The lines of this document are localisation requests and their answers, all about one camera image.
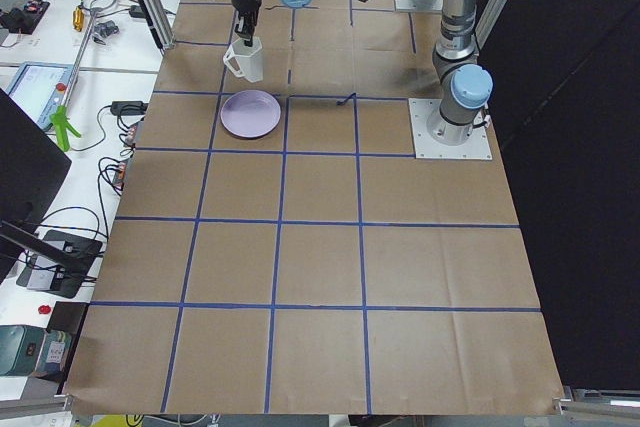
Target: blue grid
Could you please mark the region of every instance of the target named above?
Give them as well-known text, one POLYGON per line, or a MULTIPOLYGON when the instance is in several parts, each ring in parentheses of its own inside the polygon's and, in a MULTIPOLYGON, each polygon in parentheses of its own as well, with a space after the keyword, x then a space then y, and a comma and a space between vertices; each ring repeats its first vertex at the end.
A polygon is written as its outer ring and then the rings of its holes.
MULTIPOLYGON (((225 2, 181 2, 185 5, 231 5, 225 2)), ((387 12, 388 9, 368 9, 357 8, 353 6, 353 1, 349 0, 349 15, 350 22, 353 26, 353 12, 354 11, 379 11, 387 12)), ((295 40, 295 11, 291 16, 291 41, 295 40)), ((232 25, 229 32, 229 42, 233 38, 233 29, 235 25, 235 14, 232 19, 232 25)), ((409 25, 411 29, 411 40, 413 52, 416 53, 416 36, 413 18, 409 14, 409 25)), ((220 43, 207 43, 180 40, 178 43, 196 45, 196 46, 220 46, 226 47, 228 44, 220 43)), ((372 396, 371 396, 371 369, 370 369, 370 352, 369 352, 369 332, 368 332, 368 313, 371 311, 402 311, 402 312, 511 312, 511 313, 540 313, 539 308, 534 307, 448 307, 448 306, 381 306, 381 305, 368 305, 367 303, 367 288, 366 288, 366 259, 365 259, 365 240, 364 240, 364 228, 365 227, 397 227, 397 228, 481 228, 481 229, 519 229, 516 224, 444 224, 444 223, 394 223, 394 222, 365 222, 363 218, 363 199, 362 199, 362 175, 361 175, 361 158, 373 157, 373 158, 415 158, 413 154, 405 153, 363 153, 360 149, 360 133, 359 133, 359 101, 406 101, 406 98, 398 97, 364 97, 357 96, 351 99, 353 102, 354 121, 355 121, 355 151, 354 152, 297 152, 289 151, 287 149, 288 141, 288 127, 289 127, 289 113, 290 102, 292 99, 334 99, 341 100, 339 96, 332 95, 304 95, 295 94, 287 96, 285 108, 284 108, 284 136, 283 136, 283 148, 282 150, 235 150, 235 149, 216 149, 213 147, 216 136, 216 127, 218 124, 218 115, 222 104, 222 99, 225 96, 233 95, 235 92, 224 92, 224 83, 227 75, 227 68, 225 67, 220 81, 220 89, 217 92, 202 91, 177 91, 177 90, 154 90, 154 93, 168 94, 168 95, 215 95, 217 96, 216 113, 214 116, 214 123, 211 130, 211 136, 209 139, 209 145, 206 149, 189 149, 189 148, 165 148, 165 147, 139 147, 140 151, 151 152, 198 152, 206 153, 207 159, 205 163, 205 171, 202 179, 202 186, 200 196, 198 199, 197 213, 195 217, 145 217, 145 216, 117 216, 118 221, 151 221, 151 222, 192 222, 194 224, 193 233, 189 248, 188 260, 185 269, 185 275, 183 279, 182 291, 179 302, 138 302, 138 301, 93 301, 92 305, 97 306, 112 306, 112 307, 169 307, 177 308, 178 315, 175 325, 175 331, 172 342, 171 356, 169 360, 169 366, 167 369, 166 382, 164 387, 163 399, 161 411, 166 411, 169 394, 171 391, 171 382, 174 371, 174 364, 177 355, 178 339, 180 335, 180 329, 182 324, 182 316, 185 308, 189 309, 220 309, 220 310, 235 310, 235 309, 259 309, 268 310, 270 312, 269 321, 269 338, 268 338, 268 354, 267 354, 267 369, 266 369, 266 382, 265 382, 265 398, 264 398, 264 413, 268 413, 270 410, 271 402, 271 379, 273 370, 273 355, 274 355, 274 338, 276 328, 276 313, 281 310, 320 310, 320 311, 360 311, 362 312, 363 320, 363 345, 364 345, 364 363, 365 371, 363 372, 366 389, 366 408, 368 413, 373 413, 372 396), (247 154, 247 155, 282 155, 282 171, 280 179, 280 197, 277 219, 218 219, 218 218, 206 218, 202 217, 202 208, 204 203, 204 197, 206 192, 207 179, 212 162, 215 159, 217 153, 233 153, 233 154, 247 154), (288 156, 340 156, 340 157, 354 157, 356 162, 356 175, 357 175, 357 203, 358 203, 358 220, 355 222, 331 222, 331 221, 304 221, 304 220, 284 220, 283 219, 283 207, 285 199, 285 184, 286 184, 286 168, 288 156), (198 230, 201 223, 239 223, 239 224, 270 224, 276 226, 276 246, 274 256, 274 268, 272 278, 271 289, 271 302, 268 304, 260 303, 207 303, 207 302, 187 302, 186 294, 189 284, 189 276, 191 272, 191 266, 193 262, 193 256, 195 246, 197 242, 198 230), (278 289, 278 269, 280 259, 280 247, 281 247, 281 235, 282 227, 284 225, 324 225, 324 226, 352 226, 358 227, 359 238, 359 256, 360 256, 360 277, 361 277, 361 292, 362 303, 360 305, 303 305, 303 304, 280 304, 277 302, 277 289, 278 289)), ((288 72, 288 84, 291 83, 291 71, 288 72)))

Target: round plate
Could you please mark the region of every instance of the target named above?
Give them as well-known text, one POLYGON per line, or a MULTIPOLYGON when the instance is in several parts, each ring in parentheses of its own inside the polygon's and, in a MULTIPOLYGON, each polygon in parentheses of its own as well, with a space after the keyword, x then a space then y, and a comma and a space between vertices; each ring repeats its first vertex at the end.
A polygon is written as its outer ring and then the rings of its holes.
POLYGON ((233 135, 255 139, 267 135, 278 125, 280 104, 266 92, 245 90, 227 99, 220 120, 233 135))

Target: green clamp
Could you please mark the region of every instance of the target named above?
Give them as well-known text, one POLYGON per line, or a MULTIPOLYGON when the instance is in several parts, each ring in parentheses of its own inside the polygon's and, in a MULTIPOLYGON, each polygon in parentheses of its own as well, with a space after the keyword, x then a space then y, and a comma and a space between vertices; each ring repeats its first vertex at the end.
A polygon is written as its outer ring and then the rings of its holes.
POLYGON ((74 129, 69 123, 69 119, 67 118, 67 108, 64 105, 58 107, 55 113, 51 114, 51 123, 53 124, 53 128, 56 132, 58 147, 60 147, 63 152, 68 152, 70 149, 69 134, 67 132, 71 132, 76 137, 82 137, 80 132, 74 129))

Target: green object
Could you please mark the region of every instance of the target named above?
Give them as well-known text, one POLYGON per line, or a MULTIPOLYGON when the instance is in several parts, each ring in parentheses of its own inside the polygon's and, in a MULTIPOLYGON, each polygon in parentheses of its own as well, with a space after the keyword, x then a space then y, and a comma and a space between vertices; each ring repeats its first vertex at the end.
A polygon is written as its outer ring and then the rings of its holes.
POLYGON ((58 109, 51 114, 51 123, 53 124, 53 128, 56 132, 56 141, 58 142, 58 147, 62 149, 63 152, 68 152, 69 145, 69 134, 67 132, 71 132, 76 137, 82 137, 82 134, 78 132, 73 126, 69 123, 69 118, 67 117, 67 108, 64 105, 58 107, 58 109))
POLYGON ((36 370, 44 334, 40 327, 0 326, 0 376, 31 375, 36 370))
POLYGON ((61 372, 72 336, 30 325, 0 326, 0 377, 43 377, 61 372))

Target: teal box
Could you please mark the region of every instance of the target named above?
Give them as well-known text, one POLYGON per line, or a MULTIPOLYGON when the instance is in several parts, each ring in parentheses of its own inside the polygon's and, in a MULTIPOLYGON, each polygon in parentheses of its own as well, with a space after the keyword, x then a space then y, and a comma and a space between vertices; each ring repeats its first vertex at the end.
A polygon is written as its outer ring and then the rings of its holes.
POLYGON ((43 377, 64 368, 71 335, 30 325, 0 325, 0 376, 43 377))

